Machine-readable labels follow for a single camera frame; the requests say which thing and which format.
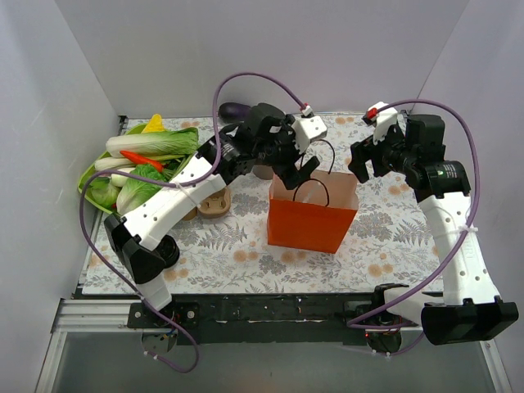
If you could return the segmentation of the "orange paper bag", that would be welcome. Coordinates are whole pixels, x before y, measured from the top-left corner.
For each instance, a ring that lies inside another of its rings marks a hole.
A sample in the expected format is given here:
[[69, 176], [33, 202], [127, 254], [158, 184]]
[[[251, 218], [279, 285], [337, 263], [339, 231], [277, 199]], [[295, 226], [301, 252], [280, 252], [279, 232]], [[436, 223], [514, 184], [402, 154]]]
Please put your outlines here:
[[268, 244], [334, 254], [359, 208], [353, 174], [315, 170], [293, 190], [274, 176], [269, 187]]

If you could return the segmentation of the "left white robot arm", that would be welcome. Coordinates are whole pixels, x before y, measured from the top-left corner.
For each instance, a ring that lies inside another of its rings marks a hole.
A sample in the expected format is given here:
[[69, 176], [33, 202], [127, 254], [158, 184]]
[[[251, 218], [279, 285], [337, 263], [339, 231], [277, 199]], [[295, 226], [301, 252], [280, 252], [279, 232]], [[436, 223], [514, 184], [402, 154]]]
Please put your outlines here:
[[295, 117], [260, 103], [250, 108], [242, 121], [224, 126], [201, 145], [169, 186], [129, 213], [105, 220], [111, 248], [145, 300], [146, 317], [154, 326], [166, 327], [174, 317], [172, 296], [163, 277], [179, 258], [170, 229], [206, 198], [249, 174], [255, 165], [271, 167], [286, 189], [297, 188], [310, 178], [319, 161], [312, 157], [301, 168], [296, 162], [312, 142], [327, 133], [323, 120], [310, 108]]

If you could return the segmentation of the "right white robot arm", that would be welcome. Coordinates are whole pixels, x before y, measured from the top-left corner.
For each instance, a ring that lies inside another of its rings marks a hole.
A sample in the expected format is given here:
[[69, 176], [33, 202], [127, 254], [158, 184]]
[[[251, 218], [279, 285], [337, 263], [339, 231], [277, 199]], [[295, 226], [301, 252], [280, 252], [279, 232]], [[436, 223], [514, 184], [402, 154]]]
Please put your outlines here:
[[438, 115], [410, 115], [352, 144], [349, 170], [361, 183], [373, 175], [403, 174], [424, 213], [443, 267], [440, 298], [404, 284], [376, 287], [372, 319], [389, 325], [398, 317], [422, 327], [433, 345], [488, 341], [519, 317], [517, 305], [501, 299], [483, 260], [472, 226], [471, 186], [463, 165], [445, 159], [445, 122]]

